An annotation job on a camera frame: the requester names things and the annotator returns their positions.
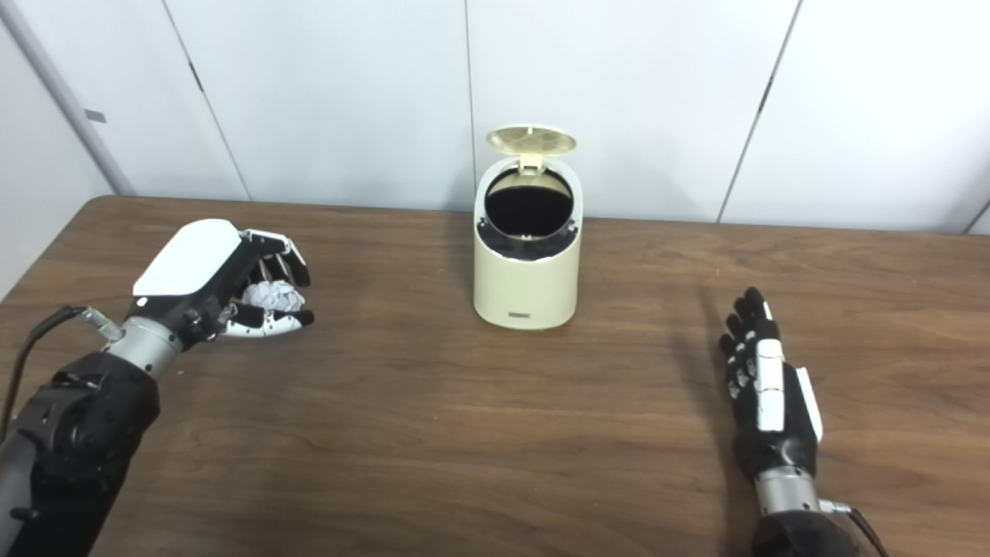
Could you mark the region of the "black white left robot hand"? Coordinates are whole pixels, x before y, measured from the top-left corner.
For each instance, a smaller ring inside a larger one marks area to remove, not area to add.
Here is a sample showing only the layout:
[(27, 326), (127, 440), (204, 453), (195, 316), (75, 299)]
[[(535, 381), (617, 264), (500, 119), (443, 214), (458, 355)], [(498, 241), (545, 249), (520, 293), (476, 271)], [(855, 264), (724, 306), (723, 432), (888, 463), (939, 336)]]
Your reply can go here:
[(263, 338), (313, 325), (304, 307), (248, 299), (263, 283), (308, 288), (310, 269), (293, 240), (223, 219), (180, 227), (133, 286), (126, 324), (152, 325), (184, 351), (218, 336)]

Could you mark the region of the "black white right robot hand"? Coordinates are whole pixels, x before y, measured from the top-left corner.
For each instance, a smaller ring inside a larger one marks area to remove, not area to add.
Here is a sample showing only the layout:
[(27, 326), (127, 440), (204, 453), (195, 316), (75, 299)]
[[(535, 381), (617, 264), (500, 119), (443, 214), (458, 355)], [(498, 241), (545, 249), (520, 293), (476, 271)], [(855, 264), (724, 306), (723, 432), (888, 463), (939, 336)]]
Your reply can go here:
[(733, 303), (719, 348), (735, 435), (732, 455), (747, 480), (779, 466), (818, 471), (821, 413), (805, 367), (783, 353), (780, 328), (758, 288)]

